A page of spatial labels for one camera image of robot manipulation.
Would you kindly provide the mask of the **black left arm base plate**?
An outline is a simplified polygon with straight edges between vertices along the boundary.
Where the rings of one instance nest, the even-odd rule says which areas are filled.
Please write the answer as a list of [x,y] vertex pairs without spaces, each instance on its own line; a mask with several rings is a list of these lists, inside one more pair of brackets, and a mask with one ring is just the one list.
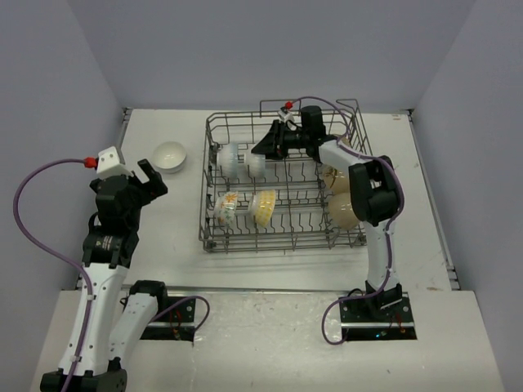
[[191,299],[150,323],[143,341],[194,341],[196,299]]

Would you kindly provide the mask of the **light blue bowl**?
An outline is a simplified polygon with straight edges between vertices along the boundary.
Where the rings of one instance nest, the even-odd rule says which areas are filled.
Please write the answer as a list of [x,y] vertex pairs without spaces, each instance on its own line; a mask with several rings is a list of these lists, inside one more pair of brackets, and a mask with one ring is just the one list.
[[172,174],[183,168],[186,158],[187,152],[181,143],[166,141],[154,149],[151,162],[159,172]]
[[247,151],[244,155],[244,166],[251,178],[264,178],[266,173],[266,157],[264,154],[253,154]]

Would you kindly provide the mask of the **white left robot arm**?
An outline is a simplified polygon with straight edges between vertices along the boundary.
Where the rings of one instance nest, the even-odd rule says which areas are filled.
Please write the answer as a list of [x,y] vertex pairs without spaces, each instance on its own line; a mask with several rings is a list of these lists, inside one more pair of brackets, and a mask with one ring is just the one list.
[[164,319],[170,310],[165,283],[141,280],[131,287],[120,319],[113,320],[139,241],[141,210],[164,196],[168,187],[146,159],[138,163],[146,181],[120,161],[96,158],[88,164],[96,169],[90,184],[96,212],[83,241],[78,313],[57,370],[42,375],[42,391],[125,390],[126,360],[147,325]]

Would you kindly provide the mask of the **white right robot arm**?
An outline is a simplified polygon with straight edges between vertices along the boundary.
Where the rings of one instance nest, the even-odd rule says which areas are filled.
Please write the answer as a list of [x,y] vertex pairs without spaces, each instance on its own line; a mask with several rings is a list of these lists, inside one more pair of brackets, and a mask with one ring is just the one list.
[[267,134],[252,149],[253,154],[283,160],[291,149],[303,149],[318,163],[344,171],[348,176],[351,205],[364,224],[369,258],[365,281],[365,313],[382,321],[401,301],[402,288],[395,268],[393,234],[396,219],[405,206],[405,196],[391,160],[352,149],[340,136],[331,136],[317,105],[299,110],[301,121],[293,120],[294,103],[286,102],[278,111]]

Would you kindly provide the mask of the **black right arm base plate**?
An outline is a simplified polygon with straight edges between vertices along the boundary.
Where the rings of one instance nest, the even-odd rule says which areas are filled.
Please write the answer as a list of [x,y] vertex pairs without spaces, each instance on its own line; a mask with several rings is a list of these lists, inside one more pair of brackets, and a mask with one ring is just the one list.
[[370,301],[344,301],[339,305],[342,339],[350,341],[414,341],[418,339],[409,296],[378,309]]

